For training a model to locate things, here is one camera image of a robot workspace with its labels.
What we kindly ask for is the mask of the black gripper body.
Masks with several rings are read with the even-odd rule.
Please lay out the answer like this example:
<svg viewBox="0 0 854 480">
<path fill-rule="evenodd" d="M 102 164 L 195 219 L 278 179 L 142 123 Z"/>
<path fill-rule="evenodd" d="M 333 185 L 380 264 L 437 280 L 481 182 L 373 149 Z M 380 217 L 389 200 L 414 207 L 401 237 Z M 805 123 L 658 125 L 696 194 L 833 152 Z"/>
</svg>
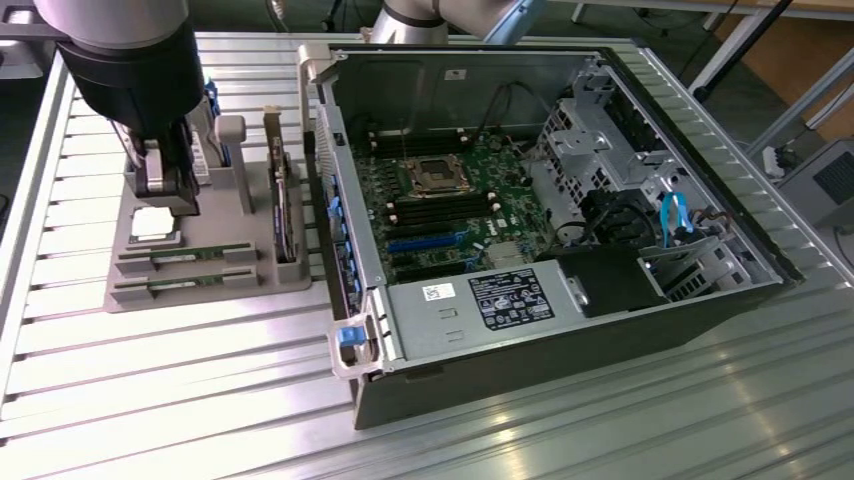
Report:
<svg viewBox="0 0 854 480">
<path fill-rule="evenodd" d="M 191 143 L 186 115 L 203 96 L 194 30 L 181 28 L 162 42 L 110 50 L 71 41 L 58 44 L 79 92 L 94 111 L 142 139 L 171 147 Z"/>
</svg>

